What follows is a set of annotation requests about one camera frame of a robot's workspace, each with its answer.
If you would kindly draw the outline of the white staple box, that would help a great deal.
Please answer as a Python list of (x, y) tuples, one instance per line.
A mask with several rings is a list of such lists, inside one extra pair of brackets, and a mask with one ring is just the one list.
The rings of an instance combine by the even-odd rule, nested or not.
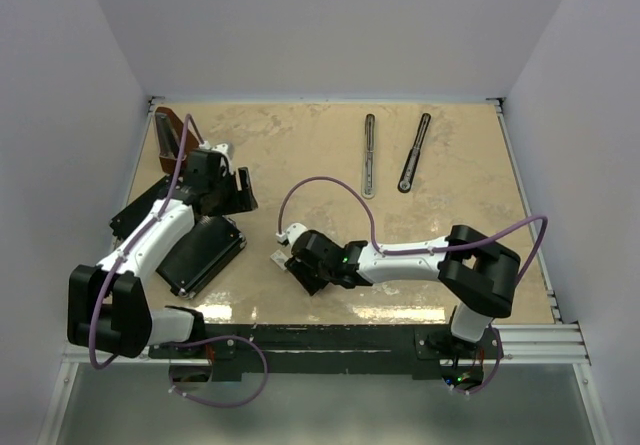
[(275, 251), (271, 256), (271, 260), (278, 265), (281, 269), (286, 268), (286, 262), (288, 257), (280, 250)]

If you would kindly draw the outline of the grey deli stapler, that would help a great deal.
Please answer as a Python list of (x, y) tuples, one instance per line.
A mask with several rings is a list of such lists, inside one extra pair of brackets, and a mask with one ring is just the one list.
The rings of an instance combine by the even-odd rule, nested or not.
[(375, 196), (374, 158), (375, 158), (376, 117), (367, 114), (364, 122), (364, 160), (362, 176), (362, 196), (371, 199)]

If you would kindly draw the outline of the black stapler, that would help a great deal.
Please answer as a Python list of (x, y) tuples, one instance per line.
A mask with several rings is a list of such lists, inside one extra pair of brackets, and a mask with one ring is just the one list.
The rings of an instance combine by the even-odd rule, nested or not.
[(415, 139), (413, 141), (411, 149), (409, 150), (401, 176), (399, 178), (397, 189), (400, 193), (408, 193), (412, 189), (413, 180), (421, 154), (421, 149), (426, 138), (430, 122), (431, 115), (429, 113), (423, 113), (417, 128)]

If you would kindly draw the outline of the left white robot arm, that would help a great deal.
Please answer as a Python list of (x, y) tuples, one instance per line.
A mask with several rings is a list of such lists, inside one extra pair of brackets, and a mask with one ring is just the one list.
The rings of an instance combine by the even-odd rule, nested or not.
[(116, 232), (121, 244), (97, 264), (72, 271), (71, 344), (127, 358), (170, 343), (185, 357), (205, 350), (203, 314), (175, 305), (152, 310), (145, 287), (159, 274), (175, 296), (189, 300), (244, 249), (231, 217), (258, 204), (248, 169), (234, 167), (232, 157), (229, 143), (190, 151), (178, 177), (157, 182), (155, 197), (136, 200), (143, 210), (135, 224)]

